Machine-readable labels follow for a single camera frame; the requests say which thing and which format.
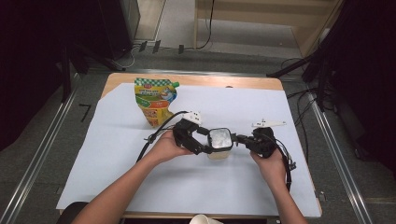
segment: paper sheet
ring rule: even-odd
[[[286,121],[273,127],[297,169],[291,171],[291,195],[305,217],[320,217],[314,186],[293,125],[285,92],[253,89],[180,86],[170,111],[199,111],[203,127],[228,128],[251,135],[253,122]],[[171,123],[180,120],[176,117]],[[134,99],[134,84],[123,83],[100,100],[84,144],[67,180],[57,209],[89,202],[131,168],[144,140],[156,130],[147,123]],[[195,137],[206,143],[205,137]],[[244,145],[229,158],[206,154],[175,158],[146,178],[127,211],[216,215],[277,216],[273,196]]]

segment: person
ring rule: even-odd
[[[88,203],[72,223],[118,223],[142,182],[157,165],[191,154],[186,148],[176,145],[172,131],[163,133],[147,155]],[[268,159],[254,152],[250,152],[250,155],[274,195],[281,222],[307,223],[286,188],[286,171],[281,153],[275,150]]]

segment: black cable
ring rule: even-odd
[[[315,53],[313,53],[313,54],[311,54],[311,55],[299,60],[296,63],[293,63],[293,64],[285,67],[284,69],[282,69],[280,71],[277,71],[277,72],[274,72],[274,73],[271,73],[271,74],[266,74],[266,76],[267,77],[282,77],[283,75],[293,71],[294,69],[299,68],[299,67],[305,65],[306,63],[310,63],[312,61],[312,59],[314,59],[314,54]]]
[[[186,114],[186,113],[189,113],[189,112],[187,112],[187,111],[179,111],[179,112],[177,112],[176,114],[172,115],[169,119],[167,119],[167,120],[160,126],[160,128],[158,128],[157,132],[151,134],[151,135],[148,137],[148,139],[146,139],[146,140],[148,140],[148,141],[147,141],[147,143],[143,146],[142,150],[140,151],[139,157],[137,158],[136,162],[140,161],[140,160],[143,158],[143,156],[145,155],[145,152],[146,152],[146,150],[148,149],[149,145],[155,141],[155,139],[157,138],[157,134],[158,134],[160,131],[165,130],[163,127],[164,127],[171,119],[173,119],[174,117],[176,117],[176,116],[179,115],[179,114]]]
[[[308,104],[304,107],[303,112],[300,111],[300,107],[299,107],[300,100],[297,102],[297,112],[298,112],[298,115],[299,115],[299,116],[298,116],[297,120],[294,121],[294,125],[295,125],[295,126],[298,126],[298,125],[301,123],[302,119],[303,119],[304,116],[305,116],[306,111],[309,110],[310,106],[311,106],[314,102],[315,102],[315,100],[309,101]]]
[[[277,146],[277,149],[279,150],[280,154],[282,154],[282,161],[283,161],[283,164],[284,164],[285,170],[286,170],[286,188],[288,189],[288,191],[290,191],[290,187],[291,187],[291,170],[295,168],[295,163],[291,159],[288,150],[286,149],[285,145],[281,141],[279,141],[277,139],[274,141],[270,136],[268,136],[268,135],[266,135],[264,133],[262,133],[262,136],[266,137],[272,143],[274,143]]]
[[[307,137],[307,135],[306,135],[305,125],[304,125],[304,123],[303,123],[303,118],[304,118],[305,112],[309,109],[309,107],[313,104],[313,102],[314,102],[315,100],[312,100],[312,101],[308,102],[307,106],[306,106],[305,109],[304,109],[303,115],[301,116],[301,113],[300,113],[300,102],[299,102],[299,101],[301,100],[301,98],[302,98],[303,96],[304,96],[304,94],[302,94],[302,95],[300,96],[300,98],[298,99],[298,101],[297,101],[297,112],[298,112],[298,114],[299,114],[300,123],[301,123],[301,128],[303,129],[303,135],[304,135],[304,140],[305,140],[305,161],[306,161],[306,164],[308,164],[309,145],[308,145],[308,137]]]
[[[297,92],[294,92],[294,93],[290,93],[290,94],[287,95],[287,98],[289,99],[289,98],[291,98],[291,97],[293,97],[293,96],[296,96],[296,95],[298,95],[298,94],[300,94],[300,93],[315,92],[317,89],[318,89],[318,88],[312,88],[312,89],[309,89],[309,90],[297,91]]]
[[[284,64],[284,63],[286,63],[286,62],[288,62],[288,61],[291,61],[291,60],[301,60],[301,59],[302,59],[302,58],[289,58],[289,59],[283,61],[283,62],[280,64],[280,70],[283,70],[283,64]]]
[[[331,107],[332,107],[332,108],[326,107],[326,106],[323,104],[323,107],[324,107],[325,109],[334,111],[334,101],[333,101],[334,98],[333,98],[333,96],[334,96],[335,94],[336,94],[336,90],[335,90],[334,86],[332,85],[332,83],[330,83],[330,81],[328,80],[328,81],[326,82],[325,97],[323,98],[323,103],[324,103],[324,102],[329,102],[329,103],[331,104]]]
[[[206,43],[197,49],[203,49],[207,45],[207,43],[209,43],[210,37],[212,36],[212,19],[213,19],[213,6],[214,5],[215,5],[215,0],[212,1],[212,9],[210,11],[209,37],[207,38]]]

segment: black stand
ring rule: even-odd
[[[352,3],[349,3],[348,1],[344,3],[337,21],[332,26],[332,29],[327,34],[327,36],[319,44],[318,49],[314,53],[296,63],[285,67],[280,71],[267,74],[267,77],[279,78],[293,71],[294,69],[309,63],[302,75],[302,78],[304,82],[311,82],[314,80],[315,76],[319,75],[317,104],[322,112],[324,111],[324,88],[327,78],[331,74],[332,68],[334,67],[334,55],[337,55],[337,53],[339,53],[337,50],[340,50],[337,48],[337,39],[343,38],[341,33],[343,30],[345,30],[344,23],[349,20],[351,14],[350,11],[353,10],[353,7],[349,4]]]
[[[64,94],[62,97],[62,103],[66,101],[67,97],[69,97],[71,93],[70,62],[75,66],[76,70],[79,73],[83,73],[83,74],[88,73],[89,66],[85,62],[81,53],[84,53],[92,57],[97,62],[103,64],[111,71],[121,71],[121,69],[119,69],[115,64],[93,53],[91,50],[83,46],[77,44],[73,44],[73,45],[64,44],[63,52],[62,52],[62,80],[64,85]]]

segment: colorful food pouch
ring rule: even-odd
[[[134,81],[136,102],[152,127],[163,124],[173,115],[168,107],[177,97],[178,86],[178,82],[169,79],[138,77]]]

